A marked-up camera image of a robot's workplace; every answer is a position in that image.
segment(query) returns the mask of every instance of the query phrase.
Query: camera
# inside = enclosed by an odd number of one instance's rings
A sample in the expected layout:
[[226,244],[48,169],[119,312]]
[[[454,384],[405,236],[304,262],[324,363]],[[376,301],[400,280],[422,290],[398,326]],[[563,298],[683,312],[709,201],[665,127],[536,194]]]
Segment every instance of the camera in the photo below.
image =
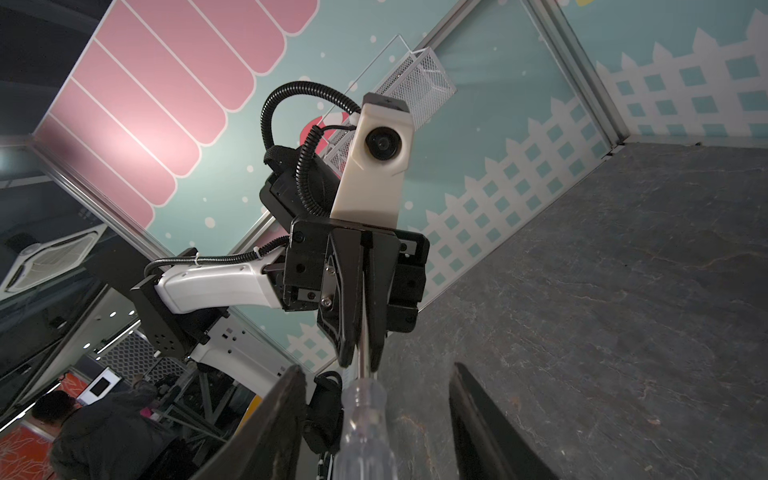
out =
[[387,161],[400,150],[400,135],[392,128],[378,127],[366,137],[366,146],[376,160]]

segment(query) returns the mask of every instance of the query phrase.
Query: black hair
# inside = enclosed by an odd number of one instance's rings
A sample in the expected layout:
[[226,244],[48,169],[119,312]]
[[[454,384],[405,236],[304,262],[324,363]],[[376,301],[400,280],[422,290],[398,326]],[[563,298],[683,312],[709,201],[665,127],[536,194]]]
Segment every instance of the black hair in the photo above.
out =
[[43,395],[32,407],[32,416],[50,425],[63,421],[74,409],[75,400],[64,390]]

